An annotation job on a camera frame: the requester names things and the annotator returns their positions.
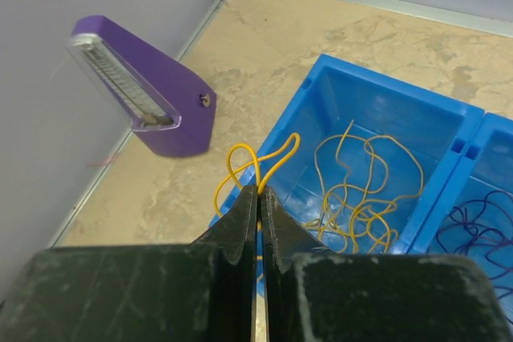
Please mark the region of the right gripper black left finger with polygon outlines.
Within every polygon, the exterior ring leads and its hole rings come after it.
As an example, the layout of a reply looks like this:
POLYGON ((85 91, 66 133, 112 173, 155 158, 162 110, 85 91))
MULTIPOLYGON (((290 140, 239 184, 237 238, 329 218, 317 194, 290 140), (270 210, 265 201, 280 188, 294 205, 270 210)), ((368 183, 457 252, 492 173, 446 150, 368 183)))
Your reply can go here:
POLYGON ((252 341, 257 189, 187 244, 35 254, 1 308, 4 341, 252 341))

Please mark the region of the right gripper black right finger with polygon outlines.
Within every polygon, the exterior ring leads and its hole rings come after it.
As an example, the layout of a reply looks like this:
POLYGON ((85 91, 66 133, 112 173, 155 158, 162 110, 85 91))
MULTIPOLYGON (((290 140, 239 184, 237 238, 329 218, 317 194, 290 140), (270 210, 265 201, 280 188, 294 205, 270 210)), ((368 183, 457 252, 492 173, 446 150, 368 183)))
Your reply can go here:
POLYGON ((509 341, 487 276, 447 254, 351 255, 322 245, 260 197, 271 341, 509 341))

